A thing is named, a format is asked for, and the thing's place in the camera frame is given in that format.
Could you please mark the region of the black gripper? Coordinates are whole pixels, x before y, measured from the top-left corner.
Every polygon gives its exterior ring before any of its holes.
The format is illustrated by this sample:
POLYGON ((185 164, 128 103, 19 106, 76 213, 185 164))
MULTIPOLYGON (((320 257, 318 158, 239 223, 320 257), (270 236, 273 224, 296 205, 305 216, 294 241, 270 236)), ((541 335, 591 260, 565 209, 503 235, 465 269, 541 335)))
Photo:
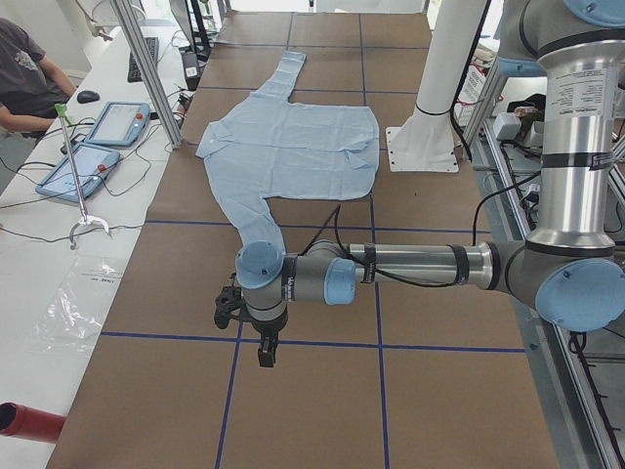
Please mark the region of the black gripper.
POLYGON ((244 298, 242 288, 234 284, 234 277, 235 274, 230 276, 229 284, 215 299, 214 323, 219 329, 226 329, 231 320, 251 323, 261 335, 258 348, 260 367, 274 367, 278 334, 288 322, 286 303, 279 301, 265 310, 254 308, 244 298))

